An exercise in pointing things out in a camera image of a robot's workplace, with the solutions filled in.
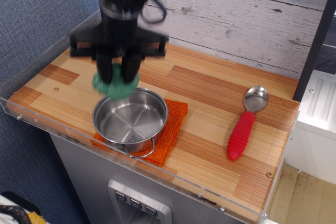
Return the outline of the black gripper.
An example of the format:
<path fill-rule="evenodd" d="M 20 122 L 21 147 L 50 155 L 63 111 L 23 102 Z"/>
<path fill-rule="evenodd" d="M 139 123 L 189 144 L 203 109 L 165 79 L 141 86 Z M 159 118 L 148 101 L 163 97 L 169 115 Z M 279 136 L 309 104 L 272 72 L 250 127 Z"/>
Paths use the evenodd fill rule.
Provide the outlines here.
<path fill-rule="evenodd" d="M 91 28 L 69 35 L 71 56 L 91 56 L 97 60 L 101 81 L 112 80 L 112 58 L 121 62 L 124 82 L 132 82 L 146 56 L 165 56 L 168 36 L 138 27 L 137 20 L 118 20 L 104 17 Z"/>

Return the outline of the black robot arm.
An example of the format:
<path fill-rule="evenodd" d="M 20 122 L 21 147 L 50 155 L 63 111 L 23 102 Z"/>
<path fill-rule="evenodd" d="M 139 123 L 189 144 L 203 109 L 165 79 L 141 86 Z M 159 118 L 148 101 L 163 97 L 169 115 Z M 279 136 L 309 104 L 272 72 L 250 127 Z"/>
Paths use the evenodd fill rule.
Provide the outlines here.
<path fill-rule="evenodd" d="M 91 56 L 97 62 L 100 79 L 105 83 L 113 80 L 112 60 L 122 57 L 121 77 L 125 83 L 133 81 L 146 56 L 164 56 L 169 38 L 138 27 L 148 0 L 99 0 L 101 23 L 94 28 L 73 32 L 69 35 L 71 56 Z M 166 9 L 158 1 L 162 17 Z"/>

